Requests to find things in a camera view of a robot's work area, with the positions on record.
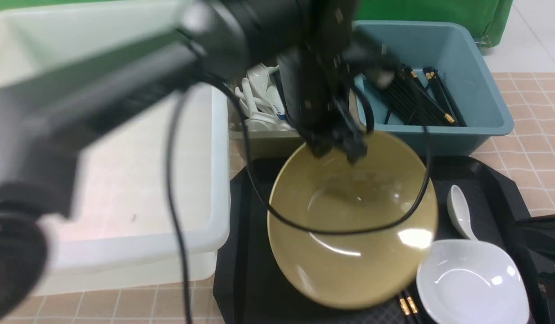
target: white plastic bin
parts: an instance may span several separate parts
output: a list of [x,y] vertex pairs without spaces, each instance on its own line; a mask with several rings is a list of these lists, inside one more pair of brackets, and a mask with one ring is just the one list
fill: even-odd
[[[0,13],[0,86],[168,28],[187,2],[127,0]],[[177,139],[175,201],[190,278],[215,270],[229,232],[227,105],[221,92],[191,92]],[[41,220],[47,275],[34,295],[180,281],[164,190],[166,128],[178,94],[92,145],[80,160],[72,221]]]

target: black tray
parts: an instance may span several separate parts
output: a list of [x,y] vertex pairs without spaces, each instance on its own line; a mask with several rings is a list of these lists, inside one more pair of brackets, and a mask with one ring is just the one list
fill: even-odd
[[[253,162],[269,196],[285,159]],[[530,217],[514,182],[469,157],[436,158],[431,174],[439,205],[436,239],[461,238],[446,207],[447,193],[458,185],[467,197],[471,224],[479,240],[505,249],[514,259],[528,290],[532,316],[529,323],[555,324],[555,303],[538,291],[536,275],[551,271],[553,263],[522,247],[513,228]],[[281,273],[269,246],[267,210],[253,192],[243,170],[230,184],[230,237],[219,250],[213,295],[226,324],[406,324],[395,299],[360,311],[340,311],[314,303],[300,294]],[[421,307],[415,283],[409,290]],[[423,308],[424,322],[433,324]]]

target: black chopsticks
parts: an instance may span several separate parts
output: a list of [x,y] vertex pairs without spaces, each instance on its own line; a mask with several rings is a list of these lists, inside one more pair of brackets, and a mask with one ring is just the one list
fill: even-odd
[[365,78],[375,89],[374,94],[387,107],[384,124],[389,123],[391,114],[394,114],[404,125],[467,127],[438,71],[432,67],[425,67],[424,73],[428,81],[427,88],[417,73],[405,64],[401,65],[395,73],[394,80],[384,89],[376,88],[375,84]]
[[423,324],[421,316],[419,315],[419,309],[407,289],[399,293],[397,300],[408,324]]

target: green backdrop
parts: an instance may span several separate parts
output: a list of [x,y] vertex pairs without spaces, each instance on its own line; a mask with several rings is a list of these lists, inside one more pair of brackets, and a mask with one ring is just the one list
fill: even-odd
[[[0,10],[103,0],[0,0]],[[512,0],[362,0],[358,19],[449,21],[466,27],[477,43],[501,41]]]

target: white floor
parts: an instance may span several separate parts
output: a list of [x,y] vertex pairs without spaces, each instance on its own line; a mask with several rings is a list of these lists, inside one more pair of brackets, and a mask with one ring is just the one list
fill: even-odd
[[555,0],[514,0],[501,44],[483,57],[491,72],[555,72]]

